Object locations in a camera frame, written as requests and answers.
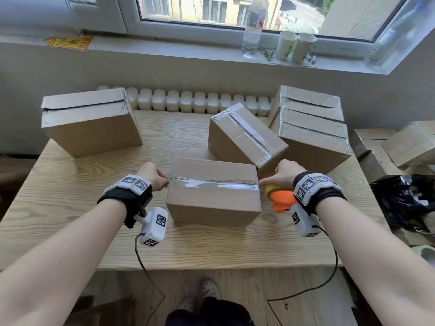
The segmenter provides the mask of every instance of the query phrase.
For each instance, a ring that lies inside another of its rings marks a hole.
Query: floor
[[[164,325],[166,316],[186,295],[198,292],[199,280],[208,276],[220,286],[221,298],[244,305],[257,326],[279,326],[266,299],[289,296],[317,286],[332,268],[226,269],[151,271],[150,276],[166,298],[149,325]],[[83,295],[95,295],[94,306],[129,296],[135,299],[135,323],[144,326],[161,300],[160,293],[143,271],[95,273]],[[349,288],[341,270],[326,286],[286,301],[271,302],[283,325],[357,326]]]

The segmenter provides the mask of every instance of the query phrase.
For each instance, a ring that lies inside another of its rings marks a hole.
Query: hand
[[[138,175],[151,182],[153,191],[160,191],[167,187],[169,180],[155,165],[155,163],[144,163],[138,171]]]
[[[258,181],[258,185],[263,187],[266,185],[276,185],[284,189],[292,189],[295,177],[306,169],[295,161],[281,160],[275,169],[275,175],[263,178]]]

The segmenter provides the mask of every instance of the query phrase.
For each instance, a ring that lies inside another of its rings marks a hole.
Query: foot
[[[206,297],[214,297],[220,299],[219,287],[211,278],[203,278],[199,283],[199,294],[203,299]]]
[[[195,312],[195,298],[193,296],[183,297],[177,305],[177,310],[186,310],[192,313]]]

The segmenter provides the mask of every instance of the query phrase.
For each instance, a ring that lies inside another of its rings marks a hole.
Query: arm
[[[283,160],[275,175],[259,181],[293,187],[305,171]],[[391,232],[346,200],[322,200],[316,213],[340,259],[364,297],[385,326],[433,325],[435,320],[435,269]]]
[[[153,163],[138,175],[153,191],[167,178]],[[127,214],[106,199],[0,273],[1,325],[63,325]]]

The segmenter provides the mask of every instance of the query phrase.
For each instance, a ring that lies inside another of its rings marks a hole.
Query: orange tape dispenser
[[[285,213],[297,203],[293,190],[280,188],[276,185],[266,185],[264,195],[272,201],[272,207],[277,213]]]

